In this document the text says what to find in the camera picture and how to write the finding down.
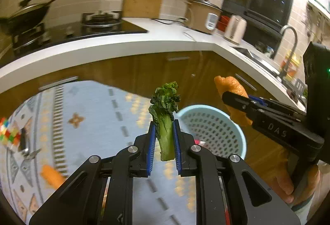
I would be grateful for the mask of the right hand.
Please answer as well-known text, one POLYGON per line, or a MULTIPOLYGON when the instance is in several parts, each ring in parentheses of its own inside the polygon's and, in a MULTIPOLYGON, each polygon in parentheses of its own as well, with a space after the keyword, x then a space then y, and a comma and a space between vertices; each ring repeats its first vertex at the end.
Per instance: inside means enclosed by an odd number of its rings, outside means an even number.
POLYGON ((294 184, 288 173, 288 156, 289 151, 285 149, 279 154, 280 162, 276 170, 275 178, 271 181, 269 186, 285 203, 297 205, 306 201, 314 194, 321 178, 321 172, 317 165, 311 166, 308 171, 307 185, 302 193, 296 197, 293 195, 294 184))

